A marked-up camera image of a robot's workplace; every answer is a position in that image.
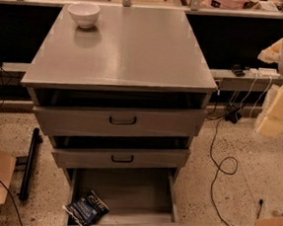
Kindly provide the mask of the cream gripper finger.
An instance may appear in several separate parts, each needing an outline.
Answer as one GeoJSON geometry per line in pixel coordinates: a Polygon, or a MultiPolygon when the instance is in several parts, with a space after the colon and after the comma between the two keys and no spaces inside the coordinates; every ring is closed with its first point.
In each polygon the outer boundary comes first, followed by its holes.
{"type": "Polygon", "coordinates": [[[257,59],[268,64],[278,63],[280,60],[280,51],[282,48],[283,38],[277,40],[273,45],[262,50],[257,59]]]}
{"type": "Polygon", "coordinates": [[[264,137],[277,136],[283,130],[283,85],[272,85],[267,92],[256,130],[264,137]]]}

